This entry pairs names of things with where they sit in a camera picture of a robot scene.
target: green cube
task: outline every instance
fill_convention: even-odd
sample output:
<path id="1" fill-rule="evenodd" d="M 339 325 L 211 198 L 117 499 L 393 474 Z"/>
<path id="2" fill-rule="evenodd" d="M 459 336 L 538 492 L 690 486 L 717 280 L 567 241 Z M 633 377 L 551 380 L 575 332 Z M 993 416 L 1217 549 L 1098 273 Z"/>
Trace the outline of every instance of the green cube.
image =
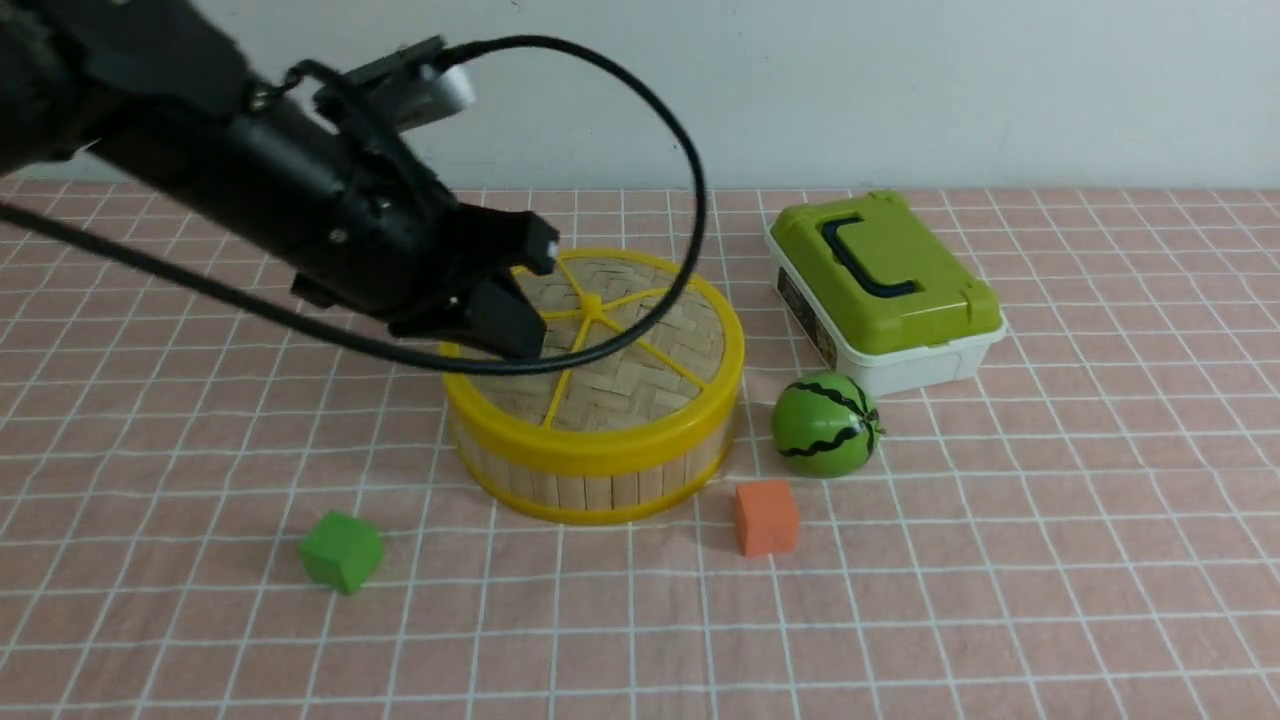
<path id="1" fill-rule="evenodd" d="M 383 541 L 364 520 L 329 512 L 298 546 L 307 577 L 342 594 L 355 594 L 383 561 Z"/>

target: black cable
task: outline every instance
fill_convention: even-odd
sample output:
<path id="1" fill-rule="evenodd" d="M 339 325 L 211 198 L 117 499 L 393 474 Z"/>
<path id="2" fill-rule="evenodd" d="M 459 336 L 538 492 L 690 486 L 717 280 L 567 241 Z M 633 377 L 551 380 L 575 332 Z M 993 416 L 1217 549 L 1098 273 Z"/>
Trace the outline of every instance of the black cable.
<path id="1" fill-rule="evenodd" d="M 689 133 L 685 132 L 685 128 L 680 124 L 680 120 L 676 119 L 675 114 L 667 109 L 666 104 L 663 104 L 648 86 L 645 86 L 628 70 L 590 49 L 554 37 L 512 36 L 492 41 L 471 42 L 448 49 L 440 58 L 438 58 L 434 65 L 438 72 L 443 73 L 448 68 L 475 60 L 484 55 L 520 47 L 538 47 L 571 55 L 600 68 L 621 81 L 636 95 L 639 95 L 667 124 L 671 132 L 676 136 L 681 149 L 685 151 L 690 170 L 692 172 L 694 228 L 690 236 L 689 250 L 685 254 L 684 264 L 672 279 L 671 287 L 667 288 L 667 292 L 658 300 L 653 309 L 650 309 L 649 313 L 640 318 L 634 325 L 613 338 L 586 350 L 539 360 L 465 360 L 460 357 L 445 357 L 430 352 L 420 352 L 314 320 L 306 315 L 273 302 L 268 302 L 266 300 L 230 287 L 212 278 L 207 278 L 179 265 L 147 255 L 146 252 L 133 250 L 91 232 L 59 223 L 17 206 L 0 204 L 0 219 L 31 232 L 67 242 L 68 245 L 78 247 L 86 252 L 119 261 L 134 269 L 150 273 L 157 278 L 183 286 L 201 295 L 206 295 L 321 342 L 328 342 L 346 350 L 371 355 L 392 363 L 399 363 L 425 370 L 470 375 L 527 375 L 554 373 L 586 365 L 630 346 L 632 342 L 649 332 L 649 329 L 652 329 L 658 320 L 660 320 L 662 316 L 666 315 L 667 311 L 669 311 L 671 307 L 680 300 L 680 296 L 684 293 L 690 278 L 694 274 L 694 268 L 698 263 L 698 256 L 701 251 L 703 238 L 707 231 L 707 181 L 703 174 L 701 160 L 698 156 L 698 150 L 694 147 L 692 140 L 689 137 Z M 355 86 L 351 85 L 349 81 L 335 70 L 332 70 L 314 60 L 298 63 L 293 69 L 298 73 L 310 74 L 323 85 L 332 87 L 342 97 L 342 100 L 348 104 L 348 110 L 352 110 L 355 115 L 358 117 L 358 120 L 366 126 L 365 129 L 384 146 L 384 154 L 402 174 L 402 179 L 415 191 L 425 190 L 425 186 L 429 184 L 425 169 L 416 161 L 412 151 L 404 143 L 403 138 L 394 132 L 389 122 L 378 115 L 370 102 L 355 88 Z"/>

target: bamboo steamer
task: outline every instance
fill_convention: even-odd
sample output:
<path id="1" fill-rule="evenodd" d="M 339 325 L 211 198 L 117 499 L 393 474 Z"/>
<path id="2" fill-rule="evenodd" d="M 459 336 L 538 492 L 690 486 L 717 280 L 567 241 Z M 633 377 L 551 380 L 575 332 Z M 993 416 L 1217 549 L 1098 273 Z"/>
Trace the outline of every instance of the bamboo steamer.
<path id="1" fill-rule="evenodd" d="M 545 277 L 517 275 L 547 320 L 544 356 L 631 327 L 678 268 L 625 250 L 571 250 Z M 692 496 L 733 441 L 742 327 L 695 275 L 644 340 L 596 363 L 526 377 L 444 377 L 449 432 L 489 495 L 567 524 L 645 518 Z M 456 345 L 453 356 L 483 354 Z"/>

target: box label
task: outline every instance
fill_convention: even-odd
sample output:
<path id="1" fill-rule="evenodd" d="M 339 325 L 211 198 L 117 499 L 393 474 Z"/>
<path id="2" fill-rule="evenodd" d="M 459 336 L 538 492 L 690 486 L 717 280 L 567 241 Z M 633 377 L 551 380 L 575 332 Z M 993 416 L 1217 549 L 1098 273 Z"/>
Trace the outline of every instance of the box label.
<path id="1" fill-rule="evenodd" d="M 818 322 L 818 314 L 813 311 L 813 306 L 809 305 L 804 293 L 800 292 L 795 281 L 791 279 L 791 275 L 783 268 L 778 268 L 778 295 L 782 296 L 782 301 L 791 310 L 791 315 L 804 328 L 804 334 L 809 336 L 809 341 L 818 350 L 822 361 L 828 368 L 836 369 L 836 343 L 831 340 L 831 333 Z"/>

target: yellow rim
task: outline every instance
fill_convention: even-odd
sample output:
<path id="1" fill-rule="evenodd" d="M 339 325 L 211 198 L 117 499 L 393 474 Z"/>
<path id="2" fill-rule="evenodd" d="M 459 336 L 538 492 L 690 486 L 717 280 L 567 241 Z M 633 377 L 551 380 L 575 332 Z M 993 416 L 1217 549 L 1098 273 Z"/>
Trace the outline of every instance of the yellow rim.
<path id="1" fill-rule="evenodd" d="M 705 470 L 678 491 L 671 495 L 664 495 L 658 500 L 644 505 L 632 505 L 631 507 L 621 507 L 616 510 L 561 510 L 559 507 L 539 505 L 531 500 L 517 497 L 502 488 L 495 487 L 488 478 L 484 477 L 484 473 L 481 473 L 479 468 L 471 464 L 470 457 L 462 452 L 458 452 L 458 457 L 462 459 L 462 465 L 468 473 L 471 473 L 471 479 L 474 479 L 483 491 L 516 512 L 529 515 L 536 520 L 561 523 L 564 525 L 618 525 L 622 523 L 644 520 L 650 515 L 662 512 L 663 510 L 671 510 L 692 497 L 694 493 L 703 489 L 703 487 L 716 475 L 716 471 L 724 462 L 724 456 L 728 455 L 728 451 L 732 447 L 732 442 L 726 442 L 724 447 L 719 451 L 719 455 L 716 456 L 716 460 L 713 460 Z"/>
<path id="2" fill-rule="evenodd" d="M 561 260 L 579 258 L 616 258 L 652 265 L 669 273 L 680 272 L 680 268 L 675 263 L 630 250 L 584 249 L 570 250 L 561 255 Z M 599 314 L 616 307 L 618 302 L 608 304 L 608 306 L 596 304 L 593 307 L 589 297 L 582 292 L 581 286 L 579 286 L 568 269 L 563 264 L 559 265 L 559 269 L 564 273 L 575 291 L 579 292 L 584 327 L 591 322 L 598 322 L 617 332 L 617 324 L 612 319 L 600 319 Z M 724 333 L 724 355 L 716 377 L 709 383 L 698 382 L 696 384 L 701 386 L 701 392 L 676 413 L 639 428 L 589 433 L 590 439 L 584 441 L 584 434 L 586 433 L 538 427 L 518 420 L 494 406 L 489 398 L 476 389 L 466 375 L 445 374 L 444 389 L 451 401 L 451 411 L 454 413 L 457 421 L 465 425 L 467 433 L 486 451 L 494 451 L 500 447 L 500 455 L 508 461 L 541 473 L 585 477 L 620 475 L 653 468 L 689 452 L 710 436 L 716 428 L 722 425 L 730 413 L 733 411 L 733 405 L 737 402 L 739 382 L 741 380 L 746 350 L 742 325 L 739 323 L 737 315 L 733 313 L 732 306 L 730 306 L 728 300 L 709 282 L 698 275 L 690 279 L 686 292 L 689 291 L 698 292 L 705 297 L 719 318 Z M 652 297 L 653 295 L 654 292 L 636 293 L 632 299 L 639 300 L 640 297 Z M 573 316 L 564 313 L 548 313 L 544 316 L 547 315 L 558 318 Z M 585 338 L 586 333 L 580 332 L 575 345 L 580 346 Z M 678 364 L 666 359 L 653 348 L 645 348 L 653 351 L 663 363 L 687 377 L 687 370 L 682 372 Z M 461 348 L 457 345 L 445 345 L 442 351 L 454 357 L 461 355 Z M 557 383 L 556 393 L 550 400 L 552 409 L 559 402 L 563 389 L 567 386 L 568 373 L 572 373 L 572 370 L 566 370 L 559 378 L 561 382 Z M 499 497 L 499 493 L 500 491 L 494 492 L 494 496 Z M 521 501 L 520 498 L 512 497 L 509 500 L 511 502 L 503 501 L 516 509 L 526 505 L 526 501 Z M 530 510 L 527 511 L 531 515 L 535 507 L 540 509 L 540 512 L 548 512 L 547 509 L 538 505 L 529 503 L 529 507 Z M 599 515 L 602 512 L 608 514 L 609 511 L 582 512 Z"/>

